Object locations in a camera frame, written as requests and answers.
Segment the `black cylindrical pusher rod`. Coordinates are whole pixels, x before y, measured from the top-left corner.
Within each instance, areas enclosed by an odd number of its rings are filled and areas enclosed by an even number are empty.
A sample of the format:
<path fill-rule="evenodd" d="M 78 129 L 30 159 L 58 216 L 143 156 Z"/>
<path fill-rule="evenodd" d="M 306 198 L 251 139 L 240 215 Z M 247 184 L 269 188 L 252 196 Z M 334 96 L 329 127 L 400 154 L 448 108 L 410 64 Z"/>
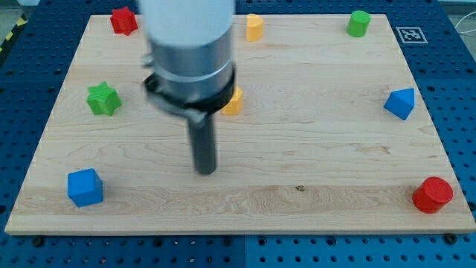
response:
<path fill-rule="evenodd" d="M 216 170 L 216 142 L 213 116 L 206 115 L 200 124 L 188 122 L 193 166 L 197 173 L 212 174 Z"/>

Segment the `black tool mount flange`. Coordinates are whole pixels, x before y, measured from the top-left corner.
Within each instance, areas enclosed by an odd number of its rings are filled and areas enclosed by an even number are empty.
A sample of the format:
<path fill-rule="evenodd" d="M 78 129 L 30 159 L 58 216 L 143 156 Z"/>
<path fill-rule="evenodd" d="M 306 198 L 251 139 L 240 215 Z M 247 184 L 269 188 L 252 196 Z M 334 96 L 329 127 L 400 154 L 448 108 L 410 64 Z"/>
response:
<path fill-rule="evenodd" d="M 164 92 L 161 78 L 152 73 L 143 81 L 147 100 L 158 109 L 168 114 L 182 117 L 192 124 L 202 127 L 205 118 L 226 106 L 235 92 L 236 68 L 232 67 L 231 77 L 228 82 L 214 95 L 198 100 L 179 100 Z"/>

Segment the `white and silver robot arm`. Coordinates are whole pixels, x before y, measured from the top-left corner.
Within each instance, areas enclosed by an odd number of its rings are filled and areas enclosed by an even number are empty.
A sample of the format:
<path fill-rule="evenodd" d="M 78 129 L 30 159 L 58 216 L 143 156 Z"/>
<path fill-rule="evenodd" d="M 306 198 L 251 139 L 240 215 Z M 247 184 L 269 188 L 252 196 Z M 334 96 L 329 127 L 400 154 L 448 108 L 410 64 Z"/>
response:
<path fill-rule="evenodd" d="M 233 1 L 138 0 L 149 102 L 187 120 L 197 173 L 216 170 L 213 116 L 235 92 Z"/>

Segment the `yellow block behind arm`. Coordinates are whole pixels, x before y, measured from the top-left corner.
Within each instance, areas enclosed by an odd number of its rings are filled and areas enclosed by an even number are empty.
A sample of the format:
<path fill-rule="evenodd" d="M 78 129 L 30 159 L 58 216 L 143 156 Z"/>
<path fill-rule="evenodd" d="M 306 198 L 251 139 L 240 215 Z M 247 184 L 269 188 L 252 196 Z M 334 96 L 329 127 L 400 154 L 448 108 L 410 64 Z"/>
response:
<path fill-rule="evenodd" d="M 243 106 L 243 91 L 240 87 L 234 87 L 234 93 L 230 101 L 220 109 L 220 112 L 224 115 L 237 115 L 241 111 Z"/>

